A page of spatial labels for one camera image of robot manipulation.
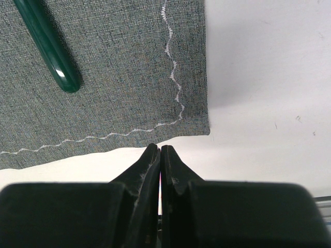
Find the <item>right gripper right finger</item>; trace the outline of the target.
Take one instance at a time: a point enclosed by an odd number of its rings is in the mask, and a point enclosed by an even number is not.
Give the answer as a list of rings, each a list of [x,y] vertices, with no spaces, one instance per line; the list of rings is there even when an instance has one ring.
[[[206,181],[163,146],[161,188],[162,247],[330,247],[300,185]]]

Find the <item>grey cloth napkin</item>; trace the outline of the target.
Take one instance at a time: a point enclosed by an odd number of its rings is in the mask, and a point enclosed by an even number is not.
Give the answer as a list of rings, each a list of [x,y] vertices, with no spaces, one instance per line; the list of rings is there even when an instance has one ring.
[[[204,1],[41,1],[81,81],[60,89],[1,1],[1,169],[208,135]]]

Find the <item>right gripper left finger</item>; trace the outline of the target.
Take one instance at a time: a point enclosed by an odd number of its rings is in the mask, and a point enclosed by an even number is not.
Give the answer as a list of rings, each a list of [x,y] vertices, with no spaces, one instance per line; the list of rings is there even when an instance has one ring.
[[[156,247],[160,150],[108,183],[16,183],[1,191],[1,247]]]

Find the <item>green handled knife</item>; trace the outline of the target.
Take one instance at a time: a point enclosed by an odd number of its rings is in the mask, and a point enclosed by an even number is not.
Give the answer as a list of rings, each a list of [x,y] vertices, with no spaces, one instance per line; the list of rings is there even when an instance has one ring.
[[[40,55],[60,89],[80,89],[79,74],[40,1],[14,1]]]

